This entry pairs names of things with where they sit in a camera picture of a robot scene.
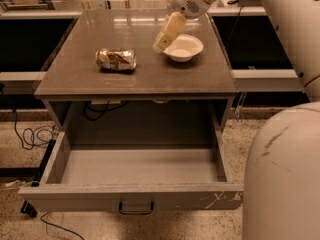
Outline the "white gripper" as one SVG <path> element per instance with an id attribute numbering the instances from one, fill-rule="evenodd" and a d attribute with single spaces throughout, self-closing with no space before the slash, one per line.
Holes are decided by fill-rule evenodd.
<path id="1" fill-rule="evenodd" d="M 179 12 L 166 16 L 153 44 L 153 49 L 158 53 L 165 51 L 184 32 L 186 18 L 198 18 L 210 7 L 205 0 L 163 0 L 163 2 L 168 8 Z"/>

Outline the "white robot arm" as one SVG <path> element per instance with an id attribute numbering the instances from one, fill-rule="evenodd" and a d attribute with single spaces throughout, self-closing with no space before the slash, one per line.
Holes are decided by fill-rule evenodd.
<path id="1" fill-rule="evenodd" d="M 216 0 L 165 0 L 163 51 Z M 300 78 L 307 103 L 271 117 L 247 158 L 242 240 L 320 240 L 320 0 L 260 0 Z"/>

